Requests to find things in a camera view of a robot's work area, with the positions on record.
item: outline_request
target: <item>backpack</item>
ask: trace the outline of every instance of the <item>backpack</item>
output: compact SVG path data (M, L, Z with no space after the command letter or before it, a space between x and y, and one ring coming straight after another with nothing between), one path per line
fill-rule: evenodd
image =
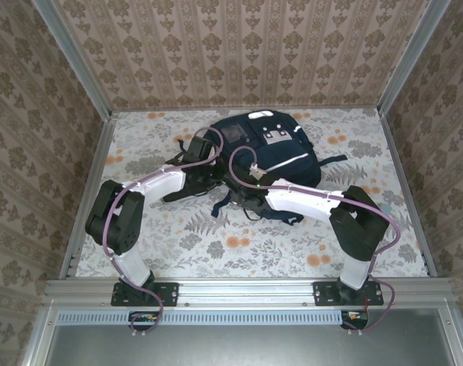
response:
M237 147L249 146L256 152L260 169L298 185L317 187L321 181L321 166L347 159L345 155L341 155L319 162L312 142L297 121L289 114L278 111L240 114L220 120L211 126L223 135L224 146L220 158L224 158L226 163ZM212 131L206 132L204 138L216 146L220 145L219 137ZM243 150L235 155L233 164L247 170L252 160L252 154ZM214 206L213 216L217 217L219 208L227 204L229 196L228 194L223 201ZM297 218L293 222L302 220L301 215L285 211L263 210L260 215L264 218L280 219L288 224L291 224L289 219Z

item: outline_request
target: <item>floor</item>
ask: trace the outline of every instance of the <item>floor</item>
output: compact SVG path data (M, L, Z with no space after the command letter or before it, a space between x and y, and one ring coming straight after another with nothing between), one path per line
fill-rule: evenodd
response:
M372 109L288 109L315 145L319 160L346 154L323 168L318 188L362 186L399 223L400 242L382 254L374 275L427 276L380 118ZM157 170L203 126L244 110L127 112L119 114L101 182L131 181ZM278 221L249 221L233 205L217 219L211 208L226 194L155 203L144 212L139 248L157 277L305 278L337 277L344 255L326 223L307 218L293 227ZM385 242L394 236L387 231ZM86 237L76 275L115 276L100 246Z

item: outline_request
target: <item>patterned wallpaper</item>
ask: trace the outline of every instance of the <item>patterned wallpaper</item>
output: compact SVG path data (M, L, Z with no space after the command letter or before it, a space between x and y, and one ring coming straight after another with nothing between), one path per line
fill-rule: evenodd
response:
M0 365L58 276L101 120L29 0L0 0Z
M114 110L377 104L429 0L56 0Z
M389 111L440 275L463 313L463 0L452 0Z

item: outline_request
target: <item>purple cable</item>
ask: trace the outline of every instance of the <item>purple cable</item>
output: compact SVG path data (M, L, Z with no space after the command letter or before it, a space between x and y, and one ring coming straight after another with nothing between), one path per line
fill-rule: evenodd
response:
M377 249L374 252L374 255L372 256L372 260L370 262L370 266L368 267L368 275L371 276L371 271L372 271L372 269L374 267L375 261L377 260L377 255L381 254L382 252L385 252L389 248L392 248L393 246L395 246L399 242L399 240L400 240L400 228L399 228L399 226L397 225L397 223L394 221L393 218L391 218L390 216L388 216L387 214L385 214L384 212L382 212L378 208L369 206L369 205L364 204L362 202L350 200L348 198L344 198L344 197L341 197L341 196L336 196L336 195L333 195L333 194L325 194L325 193L315 192L315 191L309 191L309 190L303 189L303 188L289 187L287 185L269 185L269 186L257 187L256 185L251 185L249 183L246 183L245 181L242 181L241 179L239 179L236 176L235 172L233 171L233 159L234 159L237 152L239 152L240 150L244 150L244 149L249 150L250 152L252 152L252 154L253 154L253 164L256 164L257 158L256 158L255 150L253 150L251 147L248 147L248 146L240 146L240 147L236 148L231 153L230 161L228 163L228 168L230 170L231 176L233 176L234 180L237 181L238 183L240 183L241 185L244 185L245 187L253 188L253 189L268 189L268 190L270 190L270 189L286 189L288 191L295 191L295 192L299 192L299 193L309 194L311 196L317 196L317 197L321 197L321 198L326 198L328 200L335 200L335 201L345 202L346 204L351 204L353 206L369 210L369 211L373 212L374 214L377 214L378 216L382 217L387 222L389 222L390 225L392 225L392 227L394 228L394 231L396 233L396 236L395 236L394 240L392 240L387 245ZM370 329L373 329L376 326L378 326L378 324L383 320L383 318L385 318L385 316L389 313L389 311L391 311L392 305L394 304L394 298L395 298L394 288L390 284L388 284L386 282L383 282L381 280L378 280L377 278L374 278L373 276L371 276L371 279L374 280L375 282L379 283L379 284L383 284L384 286L389 287L389 289L392 292L392 296L391 296L391 300L389 301L389 304L385 308L385 311L382 314L382 316L380 317L380 319L377 320L377 322L375 322L371 326L369 326L369 327L367 327L365 329L362 329L363 332L365 332L367 330L370 330ZM357 329L356 327L352 326L349 323L345 322L345 324L352 327L355 330L360 331L360 329Z
M108 231L109 231L109 225L111 223L111 218L112 216L114 215L114 211L116 210L116 206L117 204L119 203L119 201L121 200L121 198L132 188L136 187L138 184L142 184L148 180L150 180L151 178L154 178L158 175L161 175L161 174L165 174L165 173L170 173L170 172L175 172L175 171L178 171L178 170L182 170L184 168L190 168L192 166L198 166L198 165L203 165L203 164L208 164L209 162L212 162L213 160L215 160L220 154L221 154L221 151L223 151L223 147L224 147L224 140L223 140L223 136L221 135L221 133L216 130L215 128L213 127L202 127L200 128L199 130L197 130L194 134L197 135L199 132L203 131L203 130L211 130L213 132L215 132L218 136L219 136L219 140L220 140L220 147L216 150L215 154L212 155L210 158L208 159L205 159L201 162L193 162L193 163L189 163L189 164L184 164L184 165L180 165L180 166L171 166L167 169L160 169L160 170L157 170L156 172L153 172L151 174L148 174L146 177L143 177L141 178L140 180L138 181L135 181L134 183L131 183L130 185L128 185L127 187L125 187L117 196L116 198L114 199L114 202L113 204L111 205L111 208L109 209L109 212L108 212L108 218L106 219L106 222L104 224L104 230L102 232L102 248L104 250L104 253L106 254L107 257L109 257L109 259L111 260L111 263L112 265L114 266L114 268L116 269L117 273L121 276L121 279L126 282L127 284L129 284L132 288L135 288L136 290L139 290L139 291L142 291L150 296L152 296L153 298L155 298L155 300L158 302L158 305L159 305L159 314L156 318L156 321L154 322L154 324L148 328L148 330L146 332L151 332L155 329L156 325L160 322L160 320L162 319L162 315L163 315L163 303L162 303L162 300L152 291L150 290L147 290L146 288L144 287L141 287L141 286L138 286L137 284L134 284L133 282L131 282L131 280L129 278L126 278L126 276L124 275L123 271L121 270L121 268L119 267L119 265L116 263L116 261L114 260L114 253L111 253L109 252L109 248L108 248ZM136 331L135 328L133 327L133 322L131 323L131 329L133 331Z
M136 330L134 328L134 322L136 319L138 318L143 318L145 316L148 316L149 314L137 314L135 316L132 316L131 317L131 321L130 321L130 329L133 331L133 336L135 336L138 332L141 332L142 335L144 336L146 332L151 332L153 330L153 327L156 325L156 323L154 323L153 325L151 325L148 329L146 330Z

